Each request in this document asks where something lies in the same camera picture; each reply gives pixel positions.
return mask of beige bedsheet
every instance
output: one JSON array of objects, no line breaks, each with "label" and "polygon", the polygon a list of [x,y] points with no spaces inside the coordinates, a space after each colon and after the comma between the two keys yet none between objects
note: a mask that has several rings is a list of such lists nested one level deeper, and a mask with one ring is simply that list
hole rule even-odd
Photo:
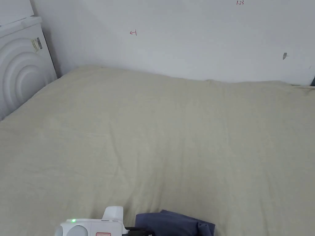
[{"label": "beige bedsheet", "polygon": [[190,81],[97,66],[0,123],[0,234],[161,209],[217,236],[314,235],[315,90]]}]

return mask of label sticker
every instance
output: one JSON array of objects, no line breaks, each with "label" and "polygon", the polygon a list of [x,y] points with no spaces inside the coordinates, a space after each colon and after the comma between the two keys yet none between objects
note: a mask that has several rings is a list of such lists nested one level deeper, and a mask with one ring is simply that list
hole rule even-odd
[{"label": "label sticker", "polygon": [[110,233],[96,233],[96,236],[111,236]]},{"label": "label sticker", "polygon": [[40,49],[43,49],[42,43],[40,42],[39,38],[32,39],[31,42],[32,42],[32,45],[33,45],[36,53],[38,53],[38,51]]}]

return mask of bed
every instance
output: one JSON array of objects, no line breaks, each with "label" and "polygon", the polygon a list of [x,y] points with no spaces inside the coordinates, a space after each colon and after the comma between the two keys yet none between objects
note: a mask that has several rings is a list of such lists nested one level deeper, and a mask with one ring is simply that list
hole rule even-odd
[{"label": "bed", "polygon": [[1,235],[124,207],[216,236],[313,235],[315,90],[80,67],[0,123]]}]

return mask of red label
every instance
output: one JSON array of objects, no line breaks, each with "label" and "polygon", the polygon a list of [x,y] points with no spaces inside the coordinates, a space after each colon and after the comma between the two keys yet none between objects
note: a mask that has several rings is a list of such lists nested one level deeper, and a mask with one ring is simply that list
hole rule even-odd
[{"label": "red label", "polygon": [[96,233],[96,236],[111,236],[111,233]]}]

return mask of barcode sticker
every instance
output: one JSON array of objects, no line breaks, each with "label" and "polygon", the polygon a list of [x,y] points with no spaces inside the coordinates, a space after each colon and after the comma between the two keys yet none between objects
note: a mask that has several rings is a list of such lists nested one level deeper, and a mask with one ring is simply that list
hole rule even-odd
[{"label": "barcode sticker", "polygon": [[34,47],[36,53],[38,53],[38,51],[39,51],[40,49],[43,49],[42,43],[40,42],[40,39],[39,39],[39,38],[32,39],[31,42],[32,42],[32,45],[33,45],[33,47]]},{"label": "barcode sticker", "polygon": [[40,42],[39,38],[37,38],[37,43],[38,43],[38,45],[39,45],[40,49],[43,49],[43,47],[42,47],[42,43]]}]

